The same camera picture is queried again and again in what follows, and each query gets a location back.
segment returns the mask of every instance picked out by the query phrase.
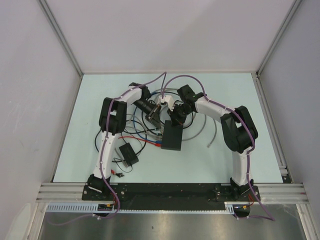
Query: black power adapter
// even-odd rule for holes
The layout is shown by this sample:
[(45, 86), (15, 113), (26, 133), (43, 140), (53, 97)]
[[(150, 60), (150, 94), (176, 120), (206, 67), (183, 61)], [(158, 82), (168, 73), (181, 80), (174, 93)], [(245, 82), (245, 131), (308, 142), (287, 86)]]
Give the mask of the black power adapter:
[(120, 146), (119, 149), (120, 149), (120, 152), (122, 153), (125, 163), (128, 166), (132, 166), (133, 164), (136, 164), (137, 162), (139, 162), (138, 156), (133, 150), (129, 142), (126, 143), (125, 145)]

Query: white cable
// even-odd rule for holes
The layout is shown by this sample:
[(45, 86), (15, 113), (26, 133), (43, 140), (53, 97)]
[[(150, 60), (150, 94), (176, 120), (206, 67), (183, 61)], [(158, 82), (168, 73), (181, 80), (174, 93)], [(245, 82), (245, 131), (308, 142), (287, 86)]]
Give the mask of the white cable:
[(214, 119), (213, 119), (213, 122), (214, 122), (215, 132), (214, 132), (214, 136), (213, 136), (211, 142), (206, 146), (207, 148), (210, 148), (211, 144), (214, 142), (214, 140), (216, 139), (216, 136), (217, 136), (217, 122)]
[(197, 137), (204, 130), (204, 128), (206, 126), (206, 123), (207, 123), (207, 115), (204, 115), (204, 122), (203, 122), (203, 125), (202, 125), (202, 128), (200, 129), (200, 131), (196, 135), (194, 135), (192, 137), (189, 137), (189, 138), (186, 138), (186, 139), (182, 139), (182, 141), (183, 142), (189, 141), (189, 140), (194, 139), (195, 137)]

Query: light blue table surface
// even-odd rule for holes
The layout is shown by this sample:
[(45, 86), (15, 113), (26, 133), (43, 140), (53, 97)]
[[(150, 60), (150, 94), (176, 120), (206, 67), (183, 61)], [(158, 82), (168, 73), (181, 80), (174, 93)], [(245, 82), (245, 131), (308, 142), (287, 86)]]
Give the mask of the light blue table surface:
[[(98, 152), (94, 138), (99, 131), (99, 116), (105, 97), (118, 97), (132, 82), (146, 83), (159, 74), (85, 74), (80, 86), (71, 121), (63, 144), (54, 182), (86, 182), (97, 162)], [(168, 74), (166, 80), (177, 74)], [(256, 149), (251, 155), (251, 172), (256, 183), (282, 183), (276, 155), (267, 130), (257, 92), (249, 73), (196, 73), (191, 74), (204, 85), (210, 98), (229, 107), (244, 105), (248, 108), (258, 130)], [(152, 92), (161, 87), (162, 79), (149, 85)], [(169, 88), (180, 88), (189, 84), (200, 92), (199, 84), (190, 78), (178, 78)], [(133, 113), (134, 106), (128, 108)], [(163, 119), (169, 119), (164, 113)], [(183, 138), (197, 133), (204, 122), (204, 116), (197, 114), (191, 127), (183, 131)], [(139, 162), (133, 165), (124, 177), (112, 177), (118, 183), (228, 183), (232, 175), (232, 153), (226, 146), (221, 124), (217, 122), (217, 136), (210, 148), (208, 143), (214, 135), (215, 127), (211, 118), (207, 119), (203, 132), (196, 138), (182, 142), (181, 151), (163, 150), (147, 144)], [(127, 139), (137, 152), (141, 146), (135, 139)], [(117, 146), (124, 142), (119, 139)], [(115, 163), (113, 170), (122, 172)]]

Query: blue cable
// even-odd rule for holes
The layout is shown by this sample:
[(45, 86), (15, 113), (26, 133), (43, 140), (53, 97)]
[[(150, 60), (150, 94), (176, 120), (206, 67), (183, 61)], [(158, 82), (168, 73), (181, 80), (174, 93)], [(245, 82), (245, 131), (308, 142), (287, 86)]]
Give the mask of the blue cable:
[(132, 120), (135, 132), (138, 134), (138, 136), (139, 136), (141, 139), (147, 140), (147, 141), (152, 142), (152, 143), (155, 143), (155, 144), (161, 144), (162, 141), (152, 141), (152, 140), (149, 140), (149, 139), (141, 136), (141, 135), (138, 133), (137, 128), (136, 128), (136, 121), (135, 121), (137, 108), (138, 108), (138, 107), (136, 106), (135, 109), (134, 109), (134, 111), (133, 111), (133, 120)]

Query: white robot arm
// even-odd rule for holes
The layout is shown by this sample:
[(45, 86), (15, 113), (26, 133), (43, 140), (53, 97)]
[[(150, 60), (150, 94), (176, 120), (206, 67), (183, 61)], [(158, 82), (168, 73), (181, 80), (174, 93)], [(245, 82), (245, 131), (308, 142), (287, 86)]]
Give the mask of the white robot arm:
[[(208, 102), (205, 97), (199, 98), (195, 103), (195, 108), (198, 113), (205, 114), (208, 117), (213, 118), (214, 120), (221, 123), (221, 117), (224, 114), (229, 114), (230, 112), (225, 110), (224, 108), (214, 105)], [(248, 147), (243, 151), (243, 153), (239, 153), (236, 151), (232, 151), (232, 180), (238, 185), (243, 186), (247, 183), (247, 151), (250, 149)], [(252, 179), (251, 172), (249, 173), (249, 179)]]
[[(206, 100), (202, 93), (195, 94), (192, 89), (185, 85), (181, 87), (178, 91), (183, 104), (176, 104), (171, 106), (168, 110), (168, 114), (172, 120), (172, 125), (180, 125), (185, 122), (186, 116), (191, 112), (198, 112), (205, 114), (214, 120), (218, 121), (222, 125), (224, 141), (229, 149), (232, 151), (232, 159), (233, 159), (233, 173), (231, 177), (231, 185), (236, 186), (236, 188), (242, 188), (247, 184), (247, 153), (251, 148), (251, 141), (248, 137), (246, 131), (243, 131), (241, 127), (236, 126), (236, 119), (231, 115), (228, 110), (212, 104)], [(160, 105), (156, 104), (154, 108), (148, 105), (148, 101), (144, 101), (148, 99), (146, 96), (151, 96), (148, 88), (144, 86), (143, 88), (135, 88), (132, 91), (129, 91), (126, 95), (122, 97), (120, 101), (114, 101), (111, 112), (116, 111), (116, 115), (110, 115), (110, 122), (107, 129), (106, 126), (106, 118), (108, 115), (109, 103), (112, 100), (111, 98), (105, 98), (100, 114), (99, 124), (102, 130), (101, 141), (104, 142), (106, 138), (107, 131), (108, 139), (106, 145), (103, 149), (102, 155), (102, 172), (107, 179), (110, 181), (111, 176), (111, 163), (112, 156), (115, 149), (115, 144), (120, 137), (120, 133), (126, 127), (126, 115), (127, 115), (127, 107), (128, 105), (135, 104), (137, 107), (142, 109), (143, 111), (148, 110), (152, 114), (149, 115), (148, 121), (152, 124), (157, 125), (160, 121), (159, 113)], [(167, 101), (172, 102), (170, 97), (161, 98), (160, 103), (164, 104)], [(252, 130), (252, 134), (254, 135), (254, 139), (258, 137), (258, 132), (252, 122), (252, 119), (249, 115), (248, 110), (241, 106), (235, 109), (235, 111), (239, 112), (241, 118), (248, 122), (251, 126), (250, 131)], [(101, 161), (102, 147), (99, 151), (98, 160), (96, 166), (94, 168), (93, 174), (89, 177), (87, 181), (87, 185), (92, 190), (96, 190), (98, 192), (104, 192), (106, 190), (105, 184), (102, 181), (101, 170), (100, 170), (100, 161)]]

